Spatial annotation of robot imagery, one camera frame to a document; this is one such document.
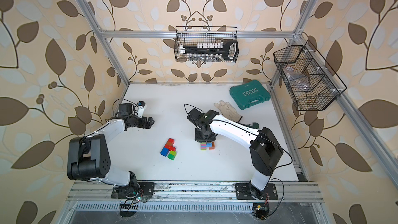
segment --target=mounting plate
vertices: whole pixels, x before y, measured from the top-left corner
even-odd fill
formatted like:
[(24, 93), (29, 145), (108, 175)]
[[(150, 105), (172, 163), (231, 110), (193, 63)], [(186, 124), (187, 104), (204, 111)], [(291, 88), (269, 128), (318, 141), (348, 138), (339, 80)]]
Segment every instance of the mounting plate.
[[(238, 199), (238, 200), (253, 200), (254, 199), (250, 195), (250, 189), (249, 189), (248, 183), (236, 183), (235, 189), (236, 189), (236, 199)], [(268, 183), (264, 190), (268, 193), (269, 200), (278, 200), (278, 192), (276, 191), (275, 184)]]

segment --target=blue lego brick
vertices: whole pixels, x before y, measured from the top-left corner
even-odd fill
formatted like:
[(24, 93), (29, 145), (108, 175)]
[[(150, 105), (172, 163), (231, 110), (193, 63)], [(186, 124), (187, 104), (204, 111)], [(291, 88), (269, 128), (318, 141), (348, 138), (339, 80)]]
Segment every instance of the blue lego brick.
[(167, 157), (168, 153), (169, 153), (169, 149), (167, 149), (166, 147), (163, 147), (162, 151), (160, 152), (160, 154), (165, 157)]

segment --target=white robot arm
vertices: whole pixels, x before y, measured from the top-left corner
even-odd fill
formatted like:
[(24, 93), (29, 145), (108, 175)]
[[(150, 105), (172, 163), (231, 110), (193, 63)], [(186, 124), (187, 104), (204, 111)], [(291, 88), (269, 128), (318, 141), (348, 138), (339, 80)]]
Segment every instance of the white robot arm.
[(264, 188), (283, 154), (283, 149), (271, 130), (265, 127), (259, 130), (238, 124), (213, 110), (204, 113), (194, 108), (188, 113), (187, 119), (196, 126), (196, 141), (212, 142), (217, 134), (221, 134), (250, 151), (251, 161), (256, 169), (249, 184), (250, 192), (255, 198), (262, 199)]

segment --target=plastic bag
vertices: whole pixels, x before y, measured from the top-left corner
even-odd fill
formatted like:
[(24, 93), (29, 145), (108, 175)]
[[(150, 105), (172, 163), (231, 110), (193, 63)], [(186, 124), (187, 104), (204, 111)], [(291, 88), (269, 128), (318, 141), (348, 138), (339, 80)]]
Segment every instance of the plastic bag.
[(290, 83), (290, 86), (295, 91), (310, 91), (311, 83), (310, 78), (303, 73), (294, 71), (292, 67), (284, 67), (283, 72), (286, 75), (287, 80)]

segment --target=stacked blocks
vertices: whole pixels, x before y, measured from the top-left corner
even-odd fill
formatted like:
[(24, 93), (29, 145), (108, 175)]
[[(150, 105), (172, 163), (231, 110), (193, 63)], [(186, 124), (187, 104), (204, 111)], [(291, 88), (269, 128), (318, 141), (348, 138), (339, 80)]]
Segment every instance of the stacked blocks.
[(167, 141), (166, 145), (163, 147), (160, 154), (162, 156), (170, 158), (171, 160), (174, 160), (177, 153), (176, 153), (176, 147), (174, 147), (173, 144), (174, 144), (174, 139), (169, 138), (169, 140)]
[(214, 142), (209, 142), (209, 143), (200, 143), (200, 149), (202, 151), (206, 150), (207, 147), (209, 147), (209, 150), (214, 150), (215, 146), (214, 146)]

